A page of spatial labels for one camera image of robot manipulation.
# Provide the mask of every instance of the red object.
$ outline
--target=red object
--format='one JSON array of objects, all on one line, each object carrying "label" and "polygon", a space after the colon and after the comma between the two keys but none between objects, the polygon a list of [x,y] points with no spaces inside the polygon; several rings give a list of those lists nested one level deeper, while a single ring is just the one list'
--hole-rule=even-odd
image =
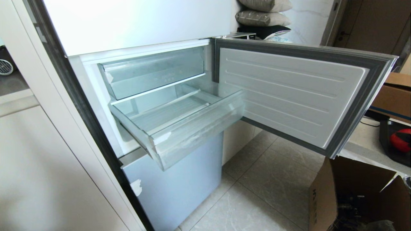
[{"label": "red object", "polygon": [[391,144],[401,152],[411,151],[411,129],[402,129],[392,134]]}]

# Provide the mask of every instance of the refrigerator upper door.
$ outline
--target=refrigerator upper door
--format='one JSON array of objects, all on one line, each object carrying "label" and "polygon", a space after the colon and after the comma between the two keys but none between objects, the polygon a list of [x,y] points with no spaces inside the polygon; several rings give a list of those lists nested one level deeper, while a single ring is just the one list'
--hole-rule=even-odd
[{"label": "refrigerator upper door", "polygon": [[229,0],[44,0],[67,56],[226,35]]},{"label": "refrigerator upper door", "polygon": [[217,39],[216,82],[246,91],[243,120],[334,158],[396,57],[365,51]]}]

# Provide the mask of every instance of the open freezer door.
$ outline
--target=open freezer door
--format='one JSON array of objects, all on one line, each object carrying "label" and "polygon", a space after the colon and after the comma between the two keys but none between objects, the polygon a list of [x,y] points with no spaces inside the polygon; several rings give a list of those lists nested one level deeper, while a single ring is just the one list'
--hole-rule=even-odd
[{"label": "open freezer door", "polygon": [[334,47],[216,39],[214,81],[246,91],[242,120],[334,158],[395,60]]}]

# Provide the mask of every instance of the black cushion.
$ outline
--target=black cushion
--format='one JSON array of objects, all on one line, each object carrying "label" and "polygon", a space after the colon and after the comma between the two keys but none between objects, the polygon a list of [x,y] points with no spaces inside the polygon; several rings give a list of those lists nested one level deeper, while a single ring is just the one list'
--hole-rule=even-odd
[{"label": "black cushion", "polygon": [[281,25],[274,25],[274,26],[246,26],[242,25],[237,29],[238,32],[248,32],[248,33],[256,33],[256,36],[265,39],[267,36],[273,33],[278,33],[277,35],[282,35],[287,32],[290,32],[291,29]]}]

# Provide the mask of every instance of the freezer compartment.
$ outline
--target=freezer compartment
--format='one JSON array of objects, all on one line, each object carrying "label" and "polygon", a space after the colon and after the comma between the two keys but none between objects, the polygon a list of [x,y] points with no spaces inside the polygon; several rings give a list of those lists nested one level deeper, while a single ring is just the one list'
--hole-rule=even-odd
[{"label": "freezer compartment", "polygon": [[205,77],[109,105],[163,171],[243,115],[243,91]]},{"label": "freezer compartment", "polygon": [[99,69],[109,93],[119,100],[204,73],[204,48],[108,62]]}]

